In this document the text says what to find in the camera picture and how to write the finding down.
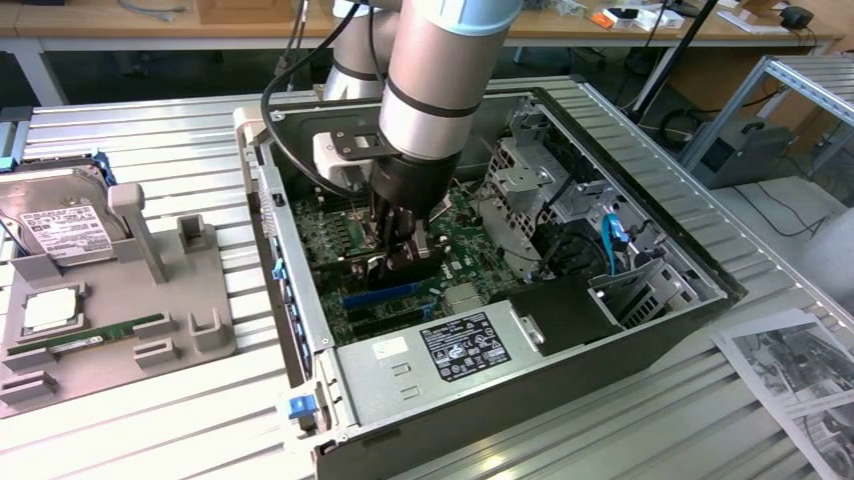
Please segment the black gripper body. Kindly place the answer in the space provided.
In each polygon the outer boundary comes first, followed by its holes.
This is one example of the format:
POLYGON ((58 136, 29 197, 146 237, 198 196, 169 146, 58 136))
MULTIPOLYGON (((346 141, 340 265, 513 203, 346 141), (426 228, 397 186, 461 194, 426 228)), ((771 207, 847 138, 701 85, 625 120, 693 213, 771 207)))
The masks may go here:
POLYGON ((370 176, 376 209, 404 209, 417 219, 426 219, 448 194, 460 159, 461 153, 440 160, 404 154, 381 156, 370 176))

